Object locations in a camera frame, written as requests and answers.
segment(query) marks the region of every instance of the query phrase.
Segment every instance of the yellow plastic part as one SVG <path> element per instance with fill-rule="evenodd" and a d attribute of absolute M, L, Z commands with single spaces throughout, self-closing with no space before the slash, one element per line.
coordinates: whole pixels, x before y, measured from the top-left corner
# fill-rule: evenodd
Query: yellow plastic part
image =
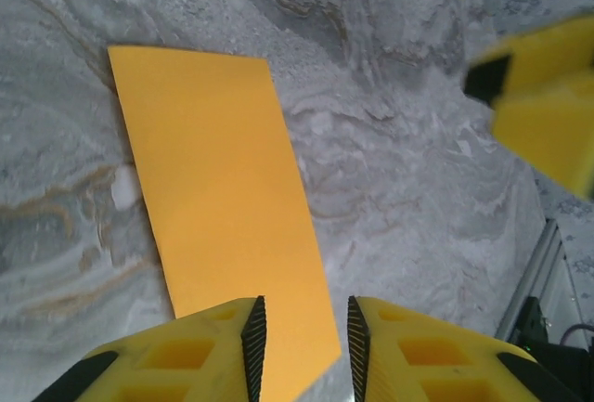
<path fill-rule="evenodd" d="M 238 299 L 104 344 L 118 358 L 78 402 L 248 402 L 241 331 L 256 299 Z"/>
<path fill-rule="evenodd" d="M 377 298 L 356 301 L 370 333 L 365 402 L 538 402 L 497 359 L 536 362 L 522 349 Z M 351 357 L 359 345 L 351 341 Z"/>
<path fill-rule="evenodd" d="M 592 198 L 594 70 L 503 96 L 495 109 L 492 133 L 501 144 L 576 196 Z"/>
<path fill-rule="evenodd" d="M 341 348 L 266 61 L 155 47 L 109 53 L 176 316 L 264 295 L 262 401 L 294 401 Z"/>
<path fill-rule="evenodd" d="M 594 15 L 504 38 L 471 66 L 507 55 L 511 61 L 503 94 L 539 89 L 566 75 L 588 70 L 594 61 Z"/>

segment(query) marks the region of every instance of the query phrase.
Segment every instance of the floor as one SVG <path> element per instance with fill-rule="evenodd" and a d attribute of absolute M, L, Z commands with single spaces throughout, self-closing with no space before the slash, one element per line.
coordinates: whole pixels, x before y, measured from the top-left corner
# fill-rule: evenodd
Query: floor
<path fill-rule="evenodd" d="M 594 0 L 485 0 L 499 33 L 522 32 L 594 10 Z M 559 222 L 584 321 L 594 323 L 594 205 L 536 173 L 545 215 Z"/>
<path fill-rule="evenodd" d="M 460 92 L 482 0 L 0 0 L 0 23 L 0 398 L 172 316 L 107 44 L 268 59 L 343 344 L 350 294 L 495 331 L 544 215 Z M 343 356 L 302 401 L 349 385 Z"/>

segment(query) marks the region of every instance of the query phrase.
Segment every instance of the black rubber pad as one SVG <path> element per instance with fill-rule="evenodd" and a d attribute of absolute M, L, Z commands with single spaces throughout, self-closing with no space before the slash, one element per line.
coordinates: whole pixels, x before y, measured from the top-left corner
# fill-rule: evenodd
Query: black rubber pad
<path fill-rule="evenodd" d="M 497 358 L 540 402 L 582 401 L 538 363 L 511 353 Z"/>
<path fill-rule="evenodd" d="M 466 75 L 464 94 L 492 106 L 493 100 L 503 92 L 511 56 L 505 56 L 472 67 Z"/>
<path fill-rule="evenodd" d="M 363 317 L 363 311 L 354 296 L 349 297 L 347 334 L 349 340 L 349 356 L 351 373 L 353 374 L 353 390 L 355 402 L 365 401 L 368 386 L 369 370 L 369 326 Z"/>
<path fill-rule="evenodd" d="M 106 351 L 77 362 L 46 388 L 33 402 L 75 402 L 118 358 L 115 351 Z"/>
<path fill-rule="evenodd" d="M 266 308 L 263 296 L 256 298 L 248 321 L 241 332 L 243 367 L 249 402 L 260 400 L 266 349 Z"/>

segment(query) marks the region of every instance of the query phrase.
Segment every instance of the yellow paper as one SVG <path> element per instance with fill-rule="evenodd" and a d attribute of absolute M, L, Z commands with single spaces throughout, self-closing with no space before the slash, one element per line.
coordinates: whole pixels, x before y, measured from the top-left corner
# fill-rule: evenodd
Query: yellow paper
<path fill-rule="evenodd" d="M 266 61 L 134 46 L 109 53 L 175 315 L 264 295 L 261 400 L 292 402 L 341 351 Z"/>

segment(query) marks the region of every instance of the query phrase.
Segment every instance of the orange paper sheet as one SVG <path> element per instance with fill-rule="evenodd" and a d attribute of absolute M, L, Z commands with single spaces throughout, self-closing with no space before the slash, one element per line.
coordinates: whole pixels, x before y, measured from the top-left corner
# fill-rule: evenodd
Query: orange paper sheet
<path fill-rule="evenodd" d="M 138 46 L 109 53 L 175 315 L 264 295 L 261 400 L 292 402 L 341 349 L 266 61 Z"/>

